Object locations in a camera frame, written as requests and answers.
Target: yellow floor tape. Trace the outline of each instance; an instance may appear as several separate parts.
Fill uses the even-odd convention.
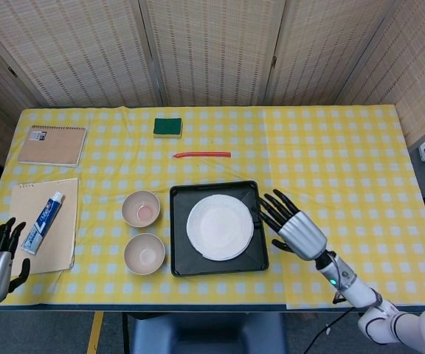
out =
[[[89,335],[87,354],[96,354],[97,345],[100,340],[101,324],[103,323],[102,311],[96,311],[94,313],[93,324],[91,325],[91,334]]]

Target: toothpaste tube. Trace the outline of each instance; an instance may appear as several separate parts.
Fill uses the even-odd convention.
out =
[[[55,192],[54,196],[47,201],[47,204],[38,216],[34,226],[29,231],[26,239],[22,243],[22,249],[30,254],[36,254],[42,240],[49,231],[50,225],[55,219],[60,205],[62,204],[63,193]]]

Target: white plate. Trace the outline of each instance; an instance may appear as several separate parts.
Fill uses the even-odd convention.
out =
[[[208,260],[230,260],[250,243],[254,224],[249,209],[237,198],[216,194],[191,210],[186,231],[196,251]]]

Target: toothpaste cap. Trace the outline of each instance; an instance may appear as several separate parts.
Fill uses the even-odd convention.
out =
[[[58,203],[62,202],[62,198],[63,198],[63,193],[62,192],[55,192],[55,194],[53,195],[53,197],[51,197],[51,199],[53,199],[54,201],[57,201]]]

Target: red stick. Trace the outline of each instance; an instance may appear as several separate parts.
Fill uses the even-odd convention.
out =
[[[175,159],[181,157],[230,157],[230,153],[226,151],[191,151],[188,153],[176,153],[173,155]]]

